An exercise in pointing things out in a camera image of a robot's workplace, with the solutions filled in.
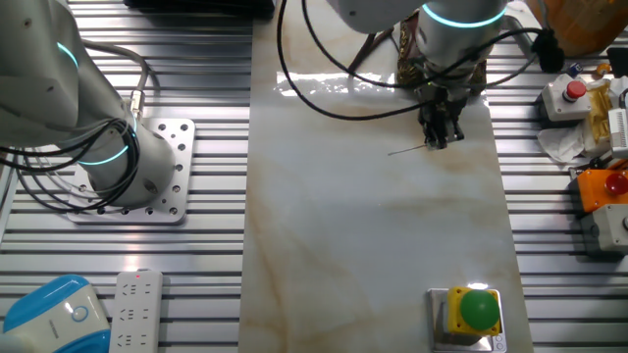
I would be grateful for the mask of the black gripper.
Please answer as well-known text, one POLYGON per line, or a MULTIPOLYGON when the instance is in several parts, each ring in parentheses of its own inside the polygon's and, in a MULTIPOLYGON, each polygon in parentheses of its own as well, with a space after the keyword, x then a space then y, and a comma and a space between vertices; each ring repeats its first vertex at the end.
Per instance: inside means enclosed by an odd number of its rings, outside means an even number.
POLYGON ((449 141, 465 138, 458 121, 469 98, 468 89, 423 86, 417 90, 417 94, 425 103, 420 109, 418 121, 424 125, 425 142, 429 149, 445 149, 445 127, 441 123, 434 123, 438 120, 450 122, 449 141))

